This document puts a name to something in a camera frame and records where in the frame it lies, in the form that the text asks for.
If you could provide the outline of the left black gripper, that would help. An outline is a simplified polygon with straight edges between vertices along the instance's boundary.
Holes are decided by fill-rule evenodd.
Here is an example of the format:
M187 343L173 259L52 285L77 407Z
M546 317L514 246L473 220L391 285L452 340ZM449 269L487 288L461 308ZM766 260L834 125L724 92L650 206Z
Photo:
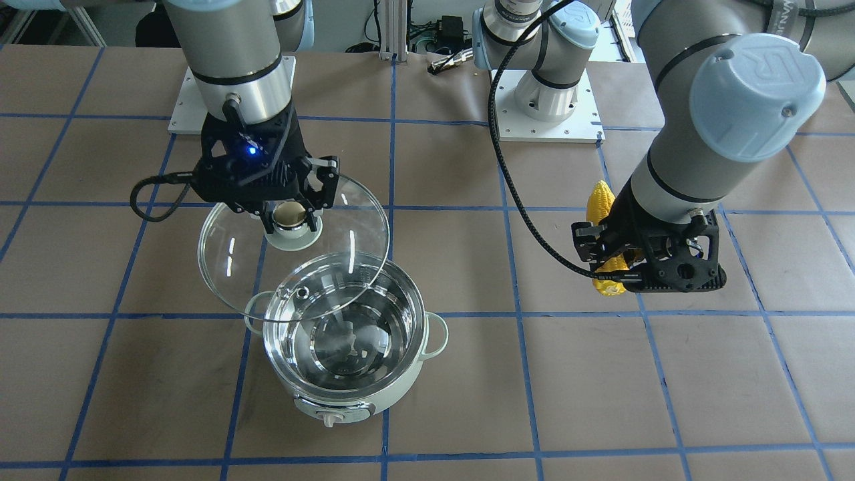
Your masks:
M688 223L670 223L646 213L630 194L616 196L611 211L595 225L575 222L575 250L594 274L620 281L633 293L694 293L722 289L719 226L714 211L690 210ZM628 270L596 271L618 255Z

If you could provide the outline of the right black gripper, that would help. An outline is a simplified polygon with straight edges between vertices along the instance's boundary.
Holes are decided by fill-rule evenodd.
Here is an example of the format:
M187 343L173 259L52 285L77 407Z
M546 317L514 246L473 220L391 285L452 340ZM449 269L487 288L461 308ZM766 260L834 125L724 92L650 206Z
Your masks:
M338 158L311 160L294 107L244 127L208 114L200 140L194 191L202 200L256 213L266 234L274 234L275 226L265 203L297 201L305 207L309 230L321 231L323 209L333 206L338 189Z

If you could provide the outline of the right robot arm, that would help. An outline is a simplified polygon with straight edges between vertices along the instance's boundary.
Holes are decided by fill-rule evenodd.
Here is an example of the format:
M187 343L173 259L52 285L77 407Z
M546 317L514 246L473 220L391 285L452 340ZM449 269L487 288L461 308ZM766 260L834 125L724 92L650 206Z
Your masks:
M291 97L277 18L269 1L168 1L165 9L208 110L202 154L190 172L149 177L180 184L208 203L257 215L275 231L275 201L305 210L309 230L317 211L330 207L338 186L338 159L312 161Z

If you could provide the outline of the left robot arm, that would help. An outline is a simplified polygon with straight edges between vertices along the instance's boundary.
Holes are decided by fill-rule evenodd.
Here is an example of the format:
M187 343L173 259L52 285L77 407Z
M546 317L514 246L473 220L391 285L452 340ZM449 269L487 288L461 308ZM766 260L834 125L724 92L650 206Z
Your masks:
M492 143L526 228L560 264L636 293L715 291L714 209L781 152L819 108L828 82L853 73L852 1L633 1L630 11L665 125L604 216L576 222L581 268L541 236L500 148L496 95L524 71L515 101L543 122L569 118L599 36L586 1L488 1L476 12L476 66L494 70Z

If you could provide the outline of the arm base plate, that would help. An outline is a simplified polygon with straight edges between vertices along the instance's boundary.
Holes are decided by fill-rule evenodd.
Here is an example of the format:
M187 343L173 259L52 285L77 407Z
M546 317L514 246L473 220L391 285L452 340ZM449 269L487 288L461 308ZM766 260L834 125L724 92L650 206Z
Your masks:
M496 92L503 141L595 143L605 139L586 70L562 90L541 85L530 72L503 73Z
M168 125L174 134L201 133L210 114L225 119L222 106L227 97L238 100L239 112L248 124L268 121L291 101L295 57L268 58L222 55L204 61L190 58L179 96Z

